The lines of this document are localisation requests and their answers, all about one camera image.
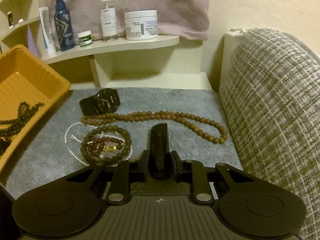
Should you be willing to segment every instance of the jar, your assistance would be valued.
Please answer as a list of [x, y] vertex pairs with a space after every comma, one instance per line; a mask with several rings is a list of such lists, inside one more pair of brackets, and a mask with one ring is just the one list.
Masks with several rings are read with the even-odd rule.
[[125, 32], [130, 41], [153, 39], [158, 36], [156, 10], [124, 13]]
[[91, 31], [78, 33], [80, 47], [88, 46], [92, 44]]

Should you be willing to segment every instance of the gray plaid cushion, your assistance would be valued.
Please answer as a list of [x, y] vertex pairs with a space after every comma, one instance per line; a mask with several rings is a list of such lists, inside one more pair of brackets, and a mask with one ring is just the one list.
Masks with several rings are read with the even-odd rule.
[[320, 239], [320, 65], [289, 35], [251, 29], [220, 97], [246, 172], [298, 195]]

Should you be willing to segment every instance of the crosshair mark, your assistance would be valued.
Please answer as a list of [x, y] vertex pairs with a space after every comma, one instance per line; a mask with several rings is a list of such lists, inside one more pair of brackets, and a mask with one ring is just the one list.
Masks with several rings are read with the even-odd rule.
[[164, 200], [163, 198], [160, 198], [160, 197], [159, 197], [159, 198], [156, 199], [156, 201], [157, 201], [159, 204], [161, 204], [161, 203], [164, 202], [165, 200]]

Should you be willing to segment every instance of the plastic tray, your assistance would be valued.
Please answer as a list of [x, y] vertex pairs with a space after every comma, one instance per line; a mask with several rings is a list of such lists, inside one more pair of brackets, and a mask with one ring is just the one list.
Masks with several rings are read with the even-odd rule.
[[18, 106], [23, 101], [31, 106], [38, 102], [45, 103], [0, 157], [0, 172], [25, 135], [69, 88], [68, 80], [23, 45], [0, 55], [0, 120], [17, 118]]

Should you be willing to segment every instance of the gray carpet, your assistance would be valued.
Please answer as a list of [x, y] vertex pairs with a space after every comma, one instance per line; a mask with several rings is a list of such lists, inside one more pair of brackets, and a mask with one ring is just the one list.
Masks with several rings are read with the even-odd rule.
[[[79, 100], [95, 94], [99, 89], [69, 91], [33, 127], [20, 143], [4, 170], [0, 182], [16, 199], [24, 192], [77, 171], [84, 166], [67, 150], [64, 134], [67, 128], [79, 122], [82, 116]], [[136, 111], [185, 112], [206, 117], [228, 127], [220, 99], [216, 92], [207, 90], [171, 90], [157, 88], [119, 88], [121, 106], [117, 113], [127, 114]], [[148, 149], [150, 128], [160, 121], [138, 123], [118, 122], [126, 127], [132, 138], [132, 158], [138, 159], [143, 150]], [[233, 140], [228, 131], [228, 140], [223, 145], [215, 145], [197, 136], [188, 128], [173, 121], [168, 123], [170, 150], [176, 150], [181, 159], [201, 161], [205, 166], [225, 162], [242, 169]], [[205, 132], [219, 135], [214, 127], [194, 122]], [[73, 127], [72, 133], [79, 138], [92, 128], [82, 125]], [[68, 144], [78, 154], [79, 143]], [[154, 192], [161, 191], [163, 185], [154, 184]], [[133, 186], [140, 193], [143, 185]]]

